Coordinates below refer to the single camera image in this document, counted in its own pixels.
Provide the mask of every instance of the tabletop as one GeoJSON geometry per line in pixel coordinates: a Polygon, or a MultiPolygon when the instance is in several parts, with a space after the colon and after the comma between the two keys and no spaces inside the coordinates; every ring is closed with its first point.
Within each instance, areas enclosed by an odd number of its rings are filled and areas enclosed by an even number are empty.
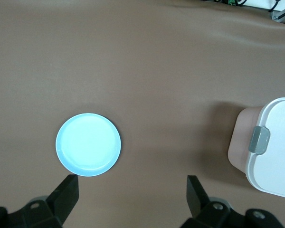
{"type": "Polygon", "coordinates": [[[122,149],[79,177],[65,228],[177,228],[187,175],[239,213],[285,198],[255,189],[227,156],[238,114],[285,97],[285,24],[199,0],[0,1],[0,206],[16,211],[70,172],[55,149],[72,116],[100,114],[122,149]]]}

